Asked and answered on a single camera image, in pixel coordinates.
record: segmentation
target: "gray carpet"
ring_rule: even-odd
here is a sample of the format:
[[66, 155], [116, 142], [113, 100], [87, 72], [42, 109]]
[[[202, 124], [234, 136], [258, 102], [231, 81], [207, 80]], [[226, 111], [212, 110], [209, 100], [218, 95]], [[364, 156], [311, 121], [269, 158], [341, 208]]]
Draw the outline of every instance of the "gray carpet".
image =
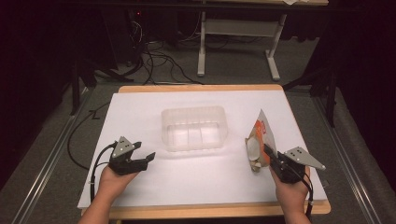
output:
[[[205, 84], [262, 84], [274, 83], [269, 75], [268, 64], [262, 55], [262, 44], [268, 43], [269, 40], [264, 39], [248, 44], [235, 42], [222, 49], [208, 49], [206, 74], [205, 77], [200, 78], [195, 75], [197, 46], [180, 45], [178, 49], [164, 46], [159, 50], [172, 56], [187, 76]], [[210, 47], [213, 48], [221, 45], [221, 42], [210, 43]], [[315, 45], [316, 41], [298, 43], [295, 39], [279, 43], [276, 64], [281, 81], [278, 84], [288, 83], [301, 75]], [[153, 54], [154, 49], [159, 46], [150, 46]], [[154, 64], [158, 65], [154, 68], [152, 75], [155, 83], [188, 81], [182, 77], [177, 68], [172, 69], [170, 63], [162, 64], [161, 59], [155, 59]], [[135, 79], [134, 85], [139, 85], [148, 78], [148, 72], [141, 69], [131, 77]], [[89, 110], [108, 102], [112, 93], [117, 92], [118, 88], [124, 85], [101, 78], [98, 78], [98, 81], [99, 84], [95, 89], [84, 93], [86, 103], [76, 118], [69, 116], [71, 91], [68, 90], [64, 95], [64, 102], [43, 124], [40, 135], [0, 192], [0, 223], [11, 223], [16, 215], [19, 215], [18, 220], [22, 220], [21, 223], [76, 223], [78, 221], [80, 212], [77, 204], [88, 173], [70, 161], [66, 152], [66, 143], [61, 144], [57, 140], [67, 121], [76, 119], [74, 123], [76, 126], [89, 114]], [[328, 215], [314, 216], [314, 223], [379, 223], [378, 220], [382, 223], [396, 223], [396, 218], [392, 213], [396, 209], [394, 192], [364, 145], [353, 119], [348, 114], [347, 107], [343, 104], [342, 94], [337, 92], [335, 129], [329, 128], [322, 117], [323, 112], [318, 103], [321, 99], [311, 98], [306, 87], [287, 92], [287, 95], [310, 152], [327, 167], [326, 171], [319, 171], [318, 174], [325, 186], [332, 211]], [[98, 111], [96, 116], [100, 119], [87, 119], [71, 139], [70, 147], [74, 157], [86, 166], [91, 163], [92, 153], [106, 118], [106, 110], [107, 107], [104, 107]], [[53, 171], [48, 173], [49, 179], [43, 180], [45, 187], [37, 193], [33, 206], [21, 218], [19, 209], [54, 146], [62, 146], [59, 150], [61, 153], [59, 160], [54, 165]], [[357, 177], [350, 177], [349, 163], [345, 164], [345, 159], [350, 161], [351, 166], [355, 168], [354, 172]], [[357, 180], [360, 182], [355, 188], [354, 183]], [[362, 189], [367, 192], [374, 211], [372, 207], [366, 211], [366, 201], [357, 197], [357, 192], [361, 192]], [[277, 223], [279, 218], [275, 219], [276, 217], [137, 220], [134, 223], [265, 223], [265, 221]]]

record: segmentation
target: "table edge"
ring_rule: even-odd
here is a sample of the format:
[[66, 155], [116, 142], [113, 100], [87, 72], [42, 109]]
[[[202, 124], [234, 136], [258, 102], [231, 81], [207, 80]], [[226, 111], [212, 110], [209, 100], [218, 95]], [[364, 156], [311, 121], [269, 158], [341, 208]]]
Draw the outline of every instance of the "table edge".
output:
[[[328, 200], [314, 201], [312, 214], [331, 212]], [[111, 219], [167, 219], [167, 218], [211, 218], [211, 217], [268, 217], [283, 216], [279, 203], [229, 203], [196, 204], [145, 207], [114, 207]]]
[[277, 84], [255, 85], [178, 85], [178, 86], [122, 86], [119, 93], [166, 91], [283, 91]]

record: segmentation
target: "floor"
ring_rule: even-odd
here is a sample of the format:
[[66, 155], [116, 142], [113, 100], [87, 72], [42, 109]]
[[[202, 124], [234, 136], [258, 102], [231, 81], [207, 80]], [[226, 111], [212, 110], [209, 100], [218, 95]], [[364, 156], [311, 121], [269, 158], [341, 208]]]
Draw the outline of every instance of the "floor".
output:
[[[204, 84], [283, 85], [303, 73], [317, 44], [317, 40], [300, 43], [294, 38], [281, 41], [275, 56], [281, 80], [274, 82], [262, 54], [264, 46], [268, 46], [271, 40], [246, 37], [233, 37], [231, 40], [225, 44], [224, 39], [214, 38], [207, 44], [204, 77], [196, 76], [198, 46], [195, 41], [181, 42], [177, 48], [161, 42], [152, 43], [148, 47], [153, 61], [149, 54], [144, 54], [146, 68], [131, 75], [134, 83], [130, 84], [142, 85], [147, 82], [168, 85], [191, 83], [192, 79]], [[179, 67], [167, 56], [172, 57]], [[123, 64], [120, 67], [119, 73], [129, 69]], [[67, 149], [70, 148], [73, 157], [81, 164], [91, 163], [92, 153], [106, 119], [107, 107], [97, 110], [95, 116], [99, 119], [89, 119], [89, 110], [110, 101], [112, 93], [125, 85], [103, 78], [104, 74], [99, 71], [97, 74], [96, 88], [81, 89], [81, 108], [75, 116], [70, 116], [72, 105], [69, 89], [64, 95], [63, 103], [43, 123], [32, 147], [0, 192], [0, 223], [78, 221], [80, 211], [77, 203], [88, 172], [70, 160]], [[287, 96], [310, 152], [328, 167], [326, 172], [319, 173], [319, 177], [332, 211], [327, 215], [314, 216], [314, 222], [391, 223], [396, 220], [391, 212], [395, 208], [395, 202], [391, 198], [392, 193], [394, 197], [394, 192], [384, 182], [385, 177], [375, 165], [353, 119], [348, 115], [342, 93], [337, 92], [335, 128], [332, 128], [323, 115], [323, 99], [310, 97], [307, 90], [309, 86], [294, 88], [287, 92]], [[278, 223], [279, 217], [136, 220], [134, 223], [171, 221]]]

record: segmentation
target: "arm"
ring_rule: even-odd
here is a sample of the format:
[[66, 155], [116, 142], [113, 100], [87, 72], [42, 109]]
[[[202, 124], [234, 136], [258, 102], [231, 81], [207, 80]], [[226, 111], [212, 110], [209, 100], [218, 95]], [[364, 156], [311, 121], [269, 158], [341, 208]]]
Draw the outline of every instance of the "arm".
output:
[[107, 224], [111, 204], [113, 204], [116, 198], [122, 194], [126, 186], [137, 176], [137, 174], [138, 173], [117, 175], [108, 166], [105, 167], [100, 177], [99, 189], [96, 196], [78, 223]]
[[[310, 224], [304, 212], [307, 187], [301, 181], [295, 184], [282, 183], [271, 167], [270, 171], [276, 184], [276, 197], [282, 207], [286, 223]], [[305, 168], [305, 172], [309, 175], [308, 167]]]

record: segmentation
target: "white table leg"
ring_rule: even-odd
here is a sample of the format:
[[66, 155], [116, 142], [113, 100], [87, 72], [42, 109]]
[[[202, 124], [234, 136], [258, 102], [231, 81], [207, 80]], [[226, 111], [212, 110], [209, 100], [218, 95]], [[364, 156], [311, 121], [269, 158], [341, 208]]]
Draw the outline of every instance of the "white table leg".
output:
[[202, 12], [201, 18], [201, 47], [198, 56], [198, 77], [205, 75], [205, 26], [206, 26], [206, 13]]
[[276, 32], [273, 38], [273, 46], [270, 50], [265, 51], [265, 57], [267, 58], [268, 65], [270, 66], [271, 76], [273, 81], [279, 81], [280, 76], [277, 72], [276, 63], [274, 60], [274, 54], [277, 47], [277, 43], [279, 42], [280, 35], [282, 34], [283, 26], [285, 25], [286, 14], [283, 14], [280, 17], [279, 25], [276, 27]]

